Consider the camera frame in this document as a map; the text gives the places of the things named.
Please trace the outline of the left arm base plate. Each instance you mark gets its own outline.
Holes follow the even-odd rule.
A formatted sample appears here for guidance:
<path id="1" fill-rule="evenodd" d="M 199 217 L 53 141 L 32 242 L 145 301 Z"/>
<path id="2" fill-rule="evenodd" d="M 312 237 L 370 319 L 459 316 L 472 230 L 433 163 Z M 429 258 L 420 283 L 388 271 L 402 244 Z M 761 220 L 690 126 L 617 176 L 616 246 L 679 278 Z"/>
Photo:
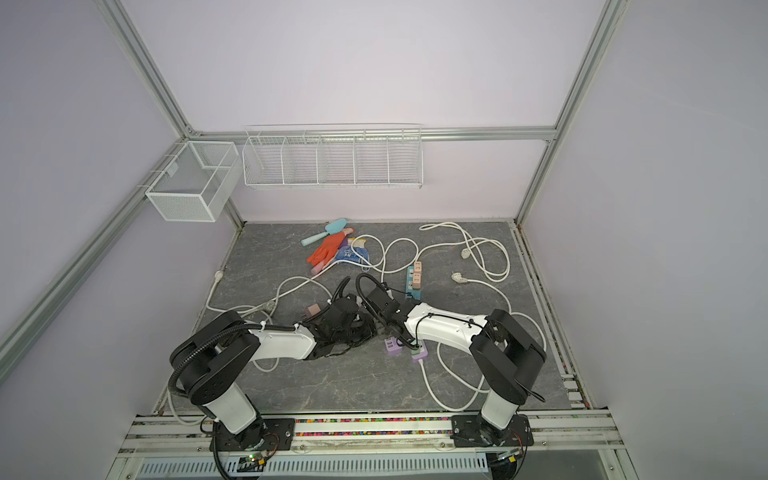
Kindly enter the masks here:
<path id="1" fill-rule="evenodd" d="M 285 451 L 291 448 L 296 421 L 279 417 L 257 420 L 238 434 L 232 434 L 219 422 L 214 424 L 213 441 L 220 452 Z"/>

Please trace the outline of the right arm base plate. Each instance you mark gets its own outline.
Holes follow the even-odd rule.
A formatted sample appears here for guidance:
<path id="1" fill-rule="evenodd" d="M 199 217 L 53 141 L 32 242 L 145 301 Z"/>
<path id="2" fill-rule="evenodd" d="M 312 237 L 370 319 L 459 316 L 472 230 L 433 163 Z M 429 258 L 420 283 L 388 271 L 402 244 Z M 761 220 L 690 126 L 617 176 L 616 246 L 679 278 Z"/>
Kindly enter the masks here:
<path id="1" fill-rule="evenodd" d="M 526 415 L 515 414 L 504 429 L 494 427 L 480 414 L 451 417 L 451 439 L 463 447 L 529 447 L 534 438 Z"/>

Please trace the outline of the pink usb charger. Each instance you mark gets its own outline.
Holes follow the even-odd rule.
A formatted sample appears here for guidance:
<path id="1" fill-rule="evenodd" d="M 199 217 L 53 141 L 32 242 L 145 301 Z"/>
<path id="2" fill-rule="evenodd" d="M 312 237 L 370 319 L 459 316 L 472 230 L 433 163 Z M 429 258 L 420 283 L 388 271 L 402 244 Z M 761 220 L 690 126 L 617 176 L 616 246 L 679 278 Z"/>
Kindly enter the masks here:
<path id="1" fill-rule="evenodd" d="M 320 306 L 319 306 L 318 304 L 313 304 L 313 305 L 310 305 L 310 306 L 309 306 L 309 307 L 306 309 L 306 316 L 307 316 L 307 317 L 312 317 L 312 316 L 315 316 L 315 315 L 317 315 L 317 314 L 318 314 L 320 311 L 321 311 L 321 308 L 320 308 Z"/>

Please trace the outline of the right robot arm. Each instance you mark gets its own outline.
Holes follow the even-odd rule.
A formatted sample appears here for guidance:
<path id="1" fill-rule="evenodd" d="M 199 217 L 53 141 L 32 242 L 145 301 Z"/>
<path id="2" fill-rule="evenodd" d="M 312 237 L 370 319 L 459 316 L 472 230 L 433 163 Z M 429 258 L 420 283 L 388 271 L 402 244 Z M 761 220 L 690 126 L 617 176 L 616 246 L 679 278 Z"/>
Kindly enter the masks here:
<path id="1" fill-rule="evenodd" d="M 413 299 L 399 302 L 381 287 L 363 294 L 362 301 L 405 347 L 417 349 L 431 341 L 470 354 L 489 387 L 481 409 L 485 424 L 507 428 L 534 395 L 546 348 L 512 313 L 495 309 L 488 315 L 469 315 Z"/>

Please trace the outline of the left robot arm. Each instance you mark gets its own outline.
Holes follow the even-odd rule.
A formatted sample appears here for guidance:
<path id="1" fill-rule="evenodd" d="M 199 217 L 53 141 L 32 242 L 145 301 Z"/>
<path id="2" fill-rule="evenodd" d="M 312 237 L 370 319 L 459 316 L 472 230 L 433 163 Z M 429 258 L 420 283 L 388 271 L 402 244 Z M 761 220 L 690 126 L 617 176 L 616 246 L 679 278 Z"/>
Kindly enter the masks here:
<path id="1" fill-rule="evenodd" d="M 315 360 L 334 354 L 339 345 L 352 349 L 376 335 L 372 316 L 352 296 L 338 298 L 292 326 L 247 322 L 237 311 L 226 311 L 171 353 L 167 390 L 238 435 L 260 420 L 253 402 L 236 385 L 252 361 Z"/>

